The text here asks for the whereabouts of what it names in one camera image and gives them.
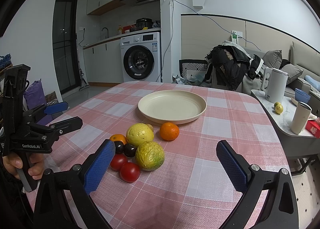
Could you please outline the orange tangerine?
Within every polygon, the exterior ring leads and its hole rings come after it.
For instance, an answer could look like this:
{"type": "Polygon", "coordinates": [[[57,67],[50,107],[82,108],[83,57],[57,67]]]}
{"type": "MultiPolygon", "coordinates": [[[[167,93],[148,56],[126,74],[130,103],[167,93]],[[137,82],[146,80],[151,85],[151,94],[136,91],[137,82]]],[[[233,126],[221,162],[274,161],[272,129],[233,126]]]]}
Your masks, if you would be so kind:
{"type": "Polygon", "coordinates": [[[159,129],[160,137],[165,141],[173,141],[180,134],[178,126],[171,122],[165,122],[161,125],[159,129]]]}
{"type": "Polygon", "coordinates": [[[122,134],[114,134],[110,137],[110,140],[113,141],[113,142],[116,142],[116,141],[120,141],[122,142],[123,144],[127,144],[127,139],[124,135],[122,134]]]}

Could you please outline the red tomato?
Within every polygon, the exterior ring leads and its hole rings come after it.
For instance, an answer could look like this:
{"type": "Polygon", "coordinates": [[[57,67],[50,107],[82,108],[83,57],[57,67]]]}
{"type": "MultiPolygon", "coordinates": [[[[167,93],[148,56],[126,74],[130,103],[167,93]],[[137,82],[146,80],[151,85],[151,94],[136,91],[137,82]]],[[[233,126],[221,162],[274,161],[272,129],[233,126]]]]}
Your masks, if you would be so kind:
{"type": "Polygon", "coordinates": [[[110,168],[115,171],[120,171],[124,164],[127,163],[127,157],[124,154],[115,154],[110,162],[110,168]]]}
{"type": "Polygon", "coordinates": [[[140,176],[140,167],[135,163],[125,163],[120,169],[120,178],[128,183],[135,182],[140,176]]]}

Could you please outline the red tomato front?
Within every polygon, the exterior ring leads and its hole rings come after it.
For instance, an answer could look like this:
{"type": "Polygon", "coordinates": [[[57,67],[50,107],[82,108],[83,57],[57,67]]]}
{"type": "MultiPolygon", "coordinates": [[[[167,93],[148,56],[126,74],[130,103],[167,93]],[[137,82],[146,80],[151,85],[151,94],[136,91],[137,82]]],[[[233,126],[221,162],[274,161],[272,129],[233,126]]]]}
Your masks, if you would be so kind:
{"type": "Polygon", "coordinates": [[[120,178],[128,183],[135,182],[140,176],[140,167],[135,163],[125,163],[120,169],[120,178]]]}

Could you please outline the smooth yellow lemon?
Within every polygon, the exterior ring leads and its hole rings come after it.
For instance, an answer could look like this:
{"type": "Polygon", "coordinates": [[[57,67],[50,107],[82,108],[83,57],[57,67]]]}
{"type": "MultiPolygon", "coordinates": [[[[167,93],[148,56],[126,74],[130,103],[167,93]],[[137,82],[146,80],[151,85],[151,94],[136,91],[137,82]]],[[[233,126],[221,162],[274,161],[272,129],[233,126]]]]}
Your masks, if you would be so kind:
{"type": "Polygon", "coordinates": [[[126,132],[126,140],[128,143],[138,147],[144,142],[150,142],[154,139],[153,130],[144,123],[136,123],[129,127],[126,132]]]}

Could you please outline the rough yellow-green citrus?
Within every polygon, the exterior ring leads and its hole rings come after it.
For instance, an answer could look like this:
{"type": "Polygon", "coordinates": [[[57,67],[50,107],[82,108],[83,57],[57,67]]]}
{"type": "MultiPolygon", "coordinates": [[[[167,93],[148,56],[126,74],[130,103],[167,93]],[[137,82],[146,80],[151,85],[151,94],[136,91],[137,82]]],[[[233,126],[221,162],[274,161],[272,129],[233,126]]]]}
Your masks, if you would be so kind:
{"type": "Polygon", "coordinates": [[[144,142],[140,144],[136,150],[135,161],[142,170],[156,170],[161,167],[165,161],[164,149],[157,142],[144,142]]]}

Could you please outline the purple bag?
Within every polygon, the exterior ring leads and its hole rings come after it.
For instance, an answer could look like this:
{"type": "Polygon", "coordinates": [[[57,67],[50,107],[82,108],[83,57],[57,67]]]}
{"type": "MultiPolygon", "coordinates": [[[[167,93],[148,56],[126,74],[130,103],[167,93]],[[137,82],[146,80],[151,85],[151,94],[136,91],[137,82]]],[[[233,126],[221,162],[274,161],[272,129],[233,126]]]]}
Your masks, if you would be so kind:
{"type": "Polygon", "coordinates": [[[47,125],[53,118],[50,114],[46,114],[46,98],[42,87],[42,81],[34,81],[23,93],[27,104],[26,116],[30,117],[33,122],[40,125],[47,125]]]}

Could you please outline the dark glass door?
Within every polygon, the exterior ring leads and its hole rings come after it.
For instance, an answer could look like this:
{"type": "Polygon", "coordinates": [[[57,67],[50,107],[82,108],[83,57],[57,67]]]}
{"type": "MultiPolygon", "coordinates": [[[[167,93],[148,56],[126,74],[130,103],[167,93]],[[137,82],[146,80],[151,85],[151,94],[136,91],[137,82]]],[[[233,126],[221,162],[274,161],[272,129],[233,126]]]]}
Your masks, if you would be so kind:
{"type": "Polygon", "coordinates": [[[55,0],[53,14],[53,58],[60,93],[80,86],[76,9],[78,0],[55,0]]]}

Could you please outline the dark plum left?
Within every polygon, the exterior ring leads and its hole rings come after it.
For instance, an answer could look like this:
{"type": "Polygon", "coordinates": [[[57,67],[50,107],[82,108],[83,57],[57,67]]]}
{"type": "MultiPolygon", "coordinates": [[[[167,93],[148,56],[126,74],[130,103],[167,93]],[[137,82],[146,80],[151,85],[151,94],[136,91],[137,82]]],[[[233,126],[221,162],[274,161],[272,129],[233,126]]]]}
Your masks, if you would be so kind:
{"type": "Polygon", "coordinates": [[[114,141],[116,154],[123,154],[124,152],[124,144],[122,141],[114,141]]]}

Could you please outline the dark plum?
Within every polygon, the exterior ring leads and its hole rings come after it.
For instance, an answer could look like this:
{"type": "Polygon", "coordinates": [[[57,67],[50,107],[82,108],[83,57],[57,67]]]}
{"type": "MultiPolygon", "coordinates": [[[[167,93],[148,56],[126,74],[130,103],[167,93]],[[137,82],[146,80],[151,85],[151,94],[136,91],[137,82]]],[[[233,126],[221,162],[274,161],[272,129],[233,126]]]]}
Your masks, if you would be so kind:
{"type": "Polygon", "coordinates": [[[124,144],[122,141],[114,141],[116,154],[123,154],[124,152],[124,144]]]}
{"type": "Polygon", "coordinates": [[[124,145],[123,153],[126,157],[133,158],[136,154],[136,150],[137,148],[134,145],[126,143],[124,145]]]}

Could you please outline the dark plum right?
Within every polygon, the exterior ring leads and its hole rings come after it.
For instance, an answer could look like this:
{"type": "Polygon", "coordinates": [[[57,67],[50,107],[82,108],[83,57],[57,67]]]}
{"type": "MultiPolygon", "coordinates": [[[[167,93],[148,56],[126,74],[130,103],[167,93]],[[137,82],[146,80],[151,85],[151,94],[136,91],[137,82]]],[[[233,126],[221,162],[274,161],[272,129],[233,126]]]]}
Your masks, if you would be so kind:
{"type": "Polygon", "coordinates": [[[126,143],[124,145],[123,153],[126,157],[133,158],[136,154],[136,150],[137,148],[134,145],[126,143]]]}

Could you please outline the white lower cabinets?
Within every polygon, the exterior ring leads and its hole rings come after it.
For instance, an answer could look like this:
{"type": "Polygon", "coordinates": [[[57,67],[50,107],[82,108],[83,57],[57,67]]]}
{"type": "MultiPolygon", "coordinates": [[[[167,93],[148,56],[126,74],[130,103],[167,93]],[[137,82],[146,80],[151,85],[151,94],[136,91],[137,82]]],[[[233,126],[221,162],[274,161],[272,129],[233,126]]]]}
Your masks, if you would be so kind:
{"type": "Polygon", "coordinates": [[[120,40],[84,50],[86,77],[89,83],[122,83],[120,40]]]}

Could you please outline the red box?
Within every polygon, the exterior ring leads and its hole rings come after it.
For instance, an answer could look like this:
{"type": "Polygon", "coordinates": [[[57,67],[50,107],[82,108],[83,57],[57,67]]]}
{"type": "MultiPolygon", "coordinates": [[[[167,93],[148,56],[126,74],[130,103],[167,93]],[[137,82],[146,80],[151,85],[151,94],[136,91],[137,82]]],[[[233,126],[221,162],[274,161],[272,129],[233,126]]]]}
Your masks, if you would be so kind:
{"type": "Polygon", "coordinates": [[[320,126],[318,120],[308,120],[305,129],[317,139],[320,138],[320,126]]]}

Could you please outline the cream round plate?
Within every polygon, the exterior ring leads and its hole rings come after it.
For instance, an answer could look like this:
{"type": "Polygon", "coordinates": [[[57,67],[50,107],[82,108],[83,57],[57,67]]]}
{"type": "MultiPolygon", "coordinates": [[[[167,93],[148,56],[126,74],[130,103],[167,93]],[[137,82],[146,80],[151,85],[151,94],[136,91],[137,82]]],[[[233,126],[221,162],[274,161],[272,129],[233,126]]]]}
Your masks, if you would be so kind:
{"type": "Polygon", "coordinates": [[[179,90],[154,92],[139,100],[139,111],[156,123],[185,124],[197,120],[207,108],[206,100],[195,93],[179,90]]]}

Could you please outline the grey cushion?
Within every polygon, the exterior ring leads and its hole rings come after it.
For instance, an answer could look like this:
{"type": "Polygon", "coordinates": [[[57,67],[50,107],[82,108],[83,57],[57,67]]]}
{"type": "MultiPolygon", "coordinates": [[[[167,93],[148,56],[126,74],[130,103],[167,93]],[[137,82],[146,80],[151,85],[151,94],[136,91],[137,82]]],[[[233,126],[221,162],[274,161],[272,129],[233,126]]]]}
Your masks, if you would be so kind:
{"type": "Polygon", "coordinates": [[[282,63],[282,51],[281,50],[269,50],[262,58],[264,65],[268,68],[280,69],[282,63]]]}

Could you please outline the pile of dark clothes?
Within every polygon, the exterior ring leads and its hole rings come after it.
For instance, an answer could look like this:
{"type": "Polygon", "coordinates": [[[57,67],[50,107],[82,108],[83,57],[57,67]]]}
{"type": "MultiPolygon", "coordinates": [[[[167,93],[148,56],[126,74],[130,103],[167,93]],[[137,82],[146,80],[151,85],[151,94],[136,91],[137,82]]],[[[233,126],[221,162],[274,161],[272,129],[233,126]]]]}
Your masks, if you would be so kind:
{"type": "Polygon", "coordinates": [[[215,46],[205,57],[208,69],[204,81],[216,81],[218,86],[235,91],[245,77],[254,80],[260,76],[264,60],[247,53],[235,42],[223,41],[215,46]]]}

